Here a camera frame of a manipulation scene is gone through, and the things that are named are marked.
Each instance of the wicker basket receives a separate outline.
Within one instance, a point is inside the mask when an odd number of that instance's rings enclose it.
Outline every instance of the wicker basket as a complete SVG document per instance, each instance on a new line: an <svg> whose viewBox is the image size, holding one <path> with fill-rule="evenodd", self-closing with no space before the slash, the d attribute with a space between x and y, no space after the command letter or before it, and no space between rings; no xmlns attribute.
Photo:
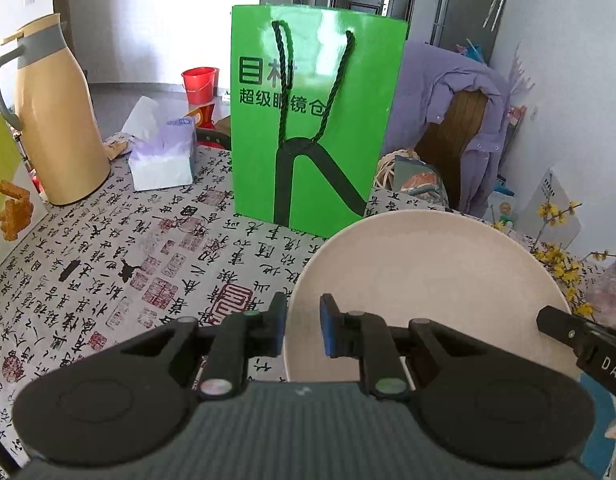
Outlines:
<svg viewBox="0 0 616 480"><path fill-rule="evenodd" d="M375 187L383 187L384 189L392 190L392 181L394 179L394 158L396 155L405 156L412 160L419 160L419 155L409 148L407 150L397 150L396 152L384 155L377 163L377 173L374 176Z"/></svg>

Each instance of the pink cloth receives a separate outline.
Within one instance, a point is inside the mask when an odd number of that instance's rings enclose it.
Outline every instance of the pink cloth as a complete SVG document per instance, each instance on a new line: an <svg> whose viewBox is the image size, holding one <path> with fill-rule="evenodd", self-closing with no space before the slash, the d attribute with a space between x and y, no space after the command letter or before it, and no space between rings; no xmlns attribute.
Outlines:
<svg viewBox="0 0 616 480"><path fill-rule="evenodd" d="M586 291L586 300L595 307L595 320L616 328L616 259Z"/></svg>

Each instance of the gray thermos handle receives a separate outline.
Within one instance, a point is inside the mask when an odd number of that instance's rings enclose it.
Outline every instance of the gray thermos handle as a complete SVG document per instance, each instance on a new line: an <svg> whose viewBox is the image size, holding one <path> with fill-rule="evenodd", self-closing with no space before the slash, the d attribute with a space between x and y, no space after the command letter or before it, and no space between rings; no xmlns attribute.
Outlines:
<svg viewBox="0 0 616 480"><path fill-rule="evenodd" d="M0 56L0 68L6 63L8 63L9 61L17 59L23 53L24 53L24 46L19 45L12 52L9 52L8 54L4 54L3 56ZM19 117L17 117L14 113L8 110L8 107L6 106L6 103L3 100L1 88L0 88L0 113L3 115L3 118L6 119L10 123L10 126L15 128L15 130L20 132L23 129L23 125L21 124L21 119L19 119Z"/></svg>

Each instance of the table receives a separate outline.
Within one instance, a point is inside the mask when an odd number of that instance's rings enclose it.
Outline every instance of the table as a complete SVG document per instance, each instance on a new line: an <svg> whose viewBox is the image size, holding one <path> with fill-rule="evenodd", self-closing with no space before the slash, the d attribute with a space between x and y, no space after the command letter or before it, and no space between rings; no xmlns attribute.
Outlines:
<svg viewBox="0 0 616 480"><path fill-rule="evenodd" d="M10 414L29 381L179 316L217 324L292 293L324 238L236 214L230 172L230 152L198 147L191 186L134 192L119 158L101 189L50 207L1 265L0 439L19 463ZM444 209L379 189L366 215L405 208ZM251 360L248 374L286 380L281 357Z"/></svg>

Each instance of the thermos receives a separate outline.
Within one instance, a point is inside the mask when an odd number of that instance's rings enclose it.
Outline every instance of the thermos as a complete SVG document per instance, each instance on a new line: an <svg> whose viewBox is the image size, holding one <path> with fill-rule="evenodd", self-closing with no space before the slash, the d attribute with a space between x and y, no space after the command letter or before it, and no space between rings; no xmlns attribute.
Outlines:
<svg viewBox="0 0 616 480"><path fill-rule="evenodd" d="M0 113L21 132L21 142L48 200L69 205L97 190L110 173L88 85L66 46L59 14L21 27L2 44L17 40L0 57L0 68L18 60L15 113L0 89Z"/></svg>

